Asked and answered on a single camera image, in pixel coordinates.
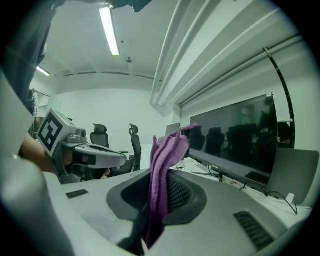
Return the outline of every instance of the fluorescent light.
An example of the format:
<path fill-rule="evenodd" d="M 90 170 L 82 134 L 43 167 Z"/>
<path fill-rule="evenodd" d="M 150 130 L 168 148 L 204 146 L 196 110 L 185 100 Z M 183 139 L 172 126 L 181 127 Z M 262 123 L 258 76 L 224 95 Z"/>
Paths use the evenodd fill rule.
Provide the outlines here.
<path fill-rule="evenodd" d="M 50 76 L 50 74 L 47 71 L 44 71 L 41 67 L 37 66 L 36 69 L 45 74 L 47 77 Z"/>
<path fill-rule="evenodd" d="M 101 20 L 105 32 L 106 39 L 113 56 L 119 55 L 117 40 L 115 36 L 114 26 L 112 24 L 111 10 L 109 7 L 100 9 Z"/>

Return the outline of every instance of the desk surface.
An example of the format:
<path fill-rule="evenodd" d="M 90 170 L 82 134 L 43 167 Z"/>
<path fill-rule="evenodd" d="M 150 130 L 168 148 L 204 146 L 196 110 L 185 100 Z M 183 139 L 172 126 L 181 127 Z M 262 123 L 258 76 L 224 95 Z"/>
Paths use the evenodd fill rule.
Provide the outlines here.
<path fill-rule="evenodd" d="M 142 152 L 141 152 L 141 169 L 142 166 L 147 169 L 150 165 L 150 153 L 151 153 L 151 144 L 144 144 L 142 145 Z M 219 182 L 219 179 L 214 176 L 207 176 L 207 175 L 200 175 L 195 173 L 204 173 L 209 174 L 209 170 L 206 166 L 199 164 L 197 161 L 195 161 L 192 158 L 186 158 L 183 161 L 180 161 L 179 164 L 172 167 L 172 169 L 178 170 L 177 167 L 182 167 L 183 169 L 180 169 L 182 172 L 188 172 L 192 173 L 197 176 L 201 176 L 205 179 L 212 180 L 213 182 Z M 243 186 L 242 183 L 236 180 L 232 180 L 227 177 L 223 177 L 223 182 L 228 183 L 231 186 L 239 187 Z M 282 199 L 276 199 L 272 196 L 266 197 L 262 192 L 257 191 L 250 186 L 246 186 L 243 190 L 244 193 L 246 193 L 248 196 L 253 198 L 255 201 L 257 201 L 259 204 L 264 206 L 266 209 L 268 209 L 270 212 L 272 212 L 274 215 L 276 215 L 282 223 L 287 227 L 290 228 L 294 224 L 305 220 L 310 215 L 312 209 L 309 207 L 304 206 L 298 206 L 298 215 L 295 215 L 295 213 L 292 211 L 290 206 Z"/>

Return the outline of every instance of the vent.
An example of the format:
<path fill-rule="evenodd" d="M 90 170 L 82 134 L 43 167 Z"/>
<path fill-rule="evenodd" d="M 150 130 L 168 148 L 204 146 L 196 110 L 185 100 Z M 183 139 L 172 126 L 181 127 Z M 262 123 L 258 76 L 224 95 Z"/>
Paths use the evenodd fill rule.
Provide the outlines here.
<path fill-rule="evenodd" d="M 234 217 L 258 251 L 267 247 L 274 241 L 274 239 L 248 211 L 240 211 L 234 214 Z"/>
<path fill-rule="evenodd" d="M 185 206 L 192 196 L 191 189 L 167 175 L 167 193 L 168 193 L 168 213 L 173 213 L 180 207 Z"/>

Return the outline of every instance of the large display screen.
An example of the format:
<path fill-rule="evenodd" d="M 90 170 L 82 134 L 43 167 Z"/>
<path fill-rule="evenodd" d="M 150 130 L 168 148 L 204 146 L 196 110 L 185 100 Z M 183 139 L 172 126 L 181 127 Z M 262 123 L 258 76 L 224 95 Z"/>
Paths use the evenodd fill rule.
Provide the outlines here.
<path fill-rule="evenodd" d="M 190 124 L 195 123 L 190 149 L 259 170 L 257 174 L 272 172 L 278 126 L 271 93 L 193 116 Z"/>

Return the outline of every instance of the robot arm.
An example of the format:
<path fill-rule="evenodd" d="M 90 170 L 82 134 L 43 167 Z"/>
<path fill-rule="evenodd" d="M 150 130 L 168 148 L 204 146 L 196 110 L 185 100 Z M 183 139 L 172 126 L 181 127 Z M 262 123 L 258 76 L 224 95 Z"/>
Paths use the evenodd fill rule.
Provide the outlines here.
<path fill-rule="evenodd" d="M 53 168 L 58 174 L 69 175 L 73 171 L 66 169 L 63 163 L 65 151 L 73 151 L 73 154 L 78 156 L 74 159 L 73 166 L 91 169 L 119 167 L 127 160 L 126 155 L 121 152 L 88 143 L 85 129 L 78 128 L 53 109 L 46 115 L 36 137 L 51 157 Z M 81 161 L 83 156 L 88 157 L 88 162 Z"/>

